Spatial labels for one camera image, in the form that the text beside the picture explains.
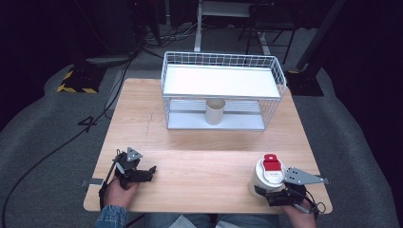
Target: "chair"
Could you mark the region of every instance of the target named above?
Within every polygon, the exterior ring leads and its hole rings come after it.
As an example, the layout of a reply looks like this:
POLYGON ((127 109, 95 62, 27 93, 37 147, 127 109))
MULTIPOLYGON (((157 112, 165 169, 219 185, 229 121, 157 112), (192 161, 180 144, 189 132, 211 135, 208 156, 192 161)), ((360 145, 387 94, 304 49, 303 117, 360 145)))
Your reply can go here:
POLYGON ((285 64, 285 61, 288 56, 288 52, 290 50, 290 46, 293 42, 294 35, 296 33, 296 23, 286 6, 278 5, 275 3, 266 3, 266 4, 254 4, 249 7, 249 18, 246 26, 243 28, 240 37, 245 32, 246 28, 249 29, 248 35, 248 43, 246 45, 246 55, 249 53, 249 47, 251 46, 251 37, 252 32, 259 32, 264 35, 264 32, 277 32, 278 35, 272 41, 270 45, 264 44, 266 46, 271 47, 287 47, 285 51, 285 56, 282 61, 285 64), (276 40, 284 31, 292 31, 290 40, 288 45, 279 45, 275 44, 276 40))

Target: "white wire basket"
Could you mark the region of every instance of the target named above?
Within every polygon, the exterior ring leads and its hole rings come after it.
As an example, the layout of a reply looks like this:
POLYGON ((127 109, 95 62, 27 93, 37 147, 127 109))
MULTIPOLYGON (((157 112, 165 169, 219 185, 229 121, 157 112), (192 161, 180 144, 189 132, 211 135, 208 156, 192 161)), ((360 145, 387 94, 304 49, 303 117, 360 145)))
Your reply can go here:
POLYGON ((168 129, 266 129, 286 90, 274 56, 168 51, 163 59, 168 129), (220 123, 205 120, 206 100, 222 98, 220 123))

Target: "white cup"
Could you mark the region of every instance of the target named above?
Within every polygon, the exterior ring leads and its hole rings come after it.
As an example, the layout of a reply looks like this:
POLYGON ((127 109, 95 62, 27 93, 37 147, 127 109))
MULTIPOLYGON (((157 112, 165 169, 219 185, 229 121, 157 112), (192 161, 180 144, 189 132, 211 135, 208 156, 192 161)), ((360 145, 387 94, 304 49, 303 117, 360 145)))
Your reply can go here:
POLYGON ((205 120, 208 124, 217 125, 221 122, 224 113, 225 100, 222 98, 209 98, 206 102, 205 120))
POLYGON ((272 192, 283 185, 286 168, 274 154, 266 154, 264 159, 260 159, 255 166, 248 186, 251 194, 257 198, 261 195, 256 193, 255 185, 266 191, 272 192))

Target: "sleeve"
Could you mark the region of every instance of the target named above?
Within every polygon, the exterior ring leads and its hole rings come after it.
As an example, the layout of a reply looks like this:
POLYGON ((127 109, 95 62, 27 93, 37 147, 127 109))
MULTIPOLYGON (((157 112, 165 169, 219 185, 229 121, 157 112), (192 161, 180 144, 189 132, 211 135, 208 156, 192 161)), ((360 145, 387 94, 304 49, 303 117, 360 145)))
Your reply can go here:
POLYGON ((124 228, 127 224, 127 210, 120 206, 107 205, 95 222, 97 228, 124 228))

